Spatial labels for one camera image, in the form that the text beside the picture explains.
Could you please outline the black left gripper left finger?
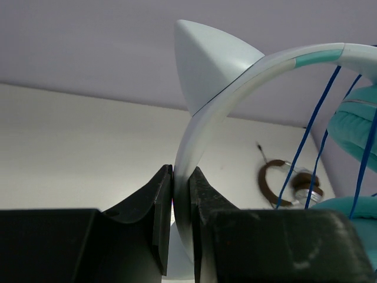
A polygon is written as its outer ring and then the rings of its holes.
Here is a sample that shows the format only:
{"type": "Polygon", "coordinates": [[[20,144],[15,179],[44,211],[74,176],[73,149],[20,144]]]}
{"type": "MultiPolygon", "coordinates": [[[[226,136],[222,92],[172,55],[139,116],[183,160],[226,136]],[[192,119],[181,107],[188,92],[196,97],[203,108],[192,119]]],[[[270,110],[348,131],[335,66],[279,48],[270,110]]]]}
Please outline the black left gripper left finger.
{"type": "Polygon", "coordinates": [[[173,169],[115,206],[1,211],[2,282],[161,282],[173,169]]]}

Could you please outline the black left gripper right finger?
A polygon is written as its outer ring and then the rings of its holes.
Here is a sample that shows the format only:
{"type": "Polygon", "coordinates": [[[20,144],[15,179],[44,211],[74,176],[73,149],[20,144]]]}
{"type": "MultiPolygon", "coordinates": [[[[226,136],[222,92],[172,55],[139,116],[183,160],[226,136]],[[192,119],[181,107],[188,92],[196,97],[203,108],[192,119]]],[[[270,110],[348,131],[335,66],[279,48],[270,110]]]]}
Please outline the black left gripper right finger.
{"type": "Polygon", "coordinates": [[[375,282],[353,223],[335,210],[243,210],[201,169],[190,177],[196,282],[375,282]]]}

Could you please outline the teal cat-ear headphones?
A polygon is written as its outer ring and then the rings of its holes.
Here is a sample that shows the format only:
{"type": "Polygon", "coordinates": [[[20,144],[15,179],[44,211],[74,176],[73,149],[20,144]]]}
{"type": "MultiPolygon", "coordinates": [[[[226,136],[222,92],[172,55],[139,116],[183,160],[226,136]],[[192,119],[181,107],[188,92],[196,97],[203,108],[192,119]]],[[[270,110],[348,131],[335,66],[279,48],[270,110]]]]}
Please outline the teal cat-ear headphones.
{"type": "MultiPolygon", "coordinates": [[[[248,43],[219,29],[179,20],[174,27],[176,67],[190,122],[174,163],[174,214],[181,242],[194,263],[190,177],[216,127],[247,96],[264,83],[300,67],[329,63],[348,68],[371,84],[351,87],[332,116],[324,138],[333,139],[359,161],[355,194],[332,198],[303,209],[335,210],[355,226],[376,269],[376,196],[360,195],[366,169],[376,169],[376,47],[328,43],[264,55],[248,43]]],[[[271,208],[269,210],[294,210],[271,208]]]]}

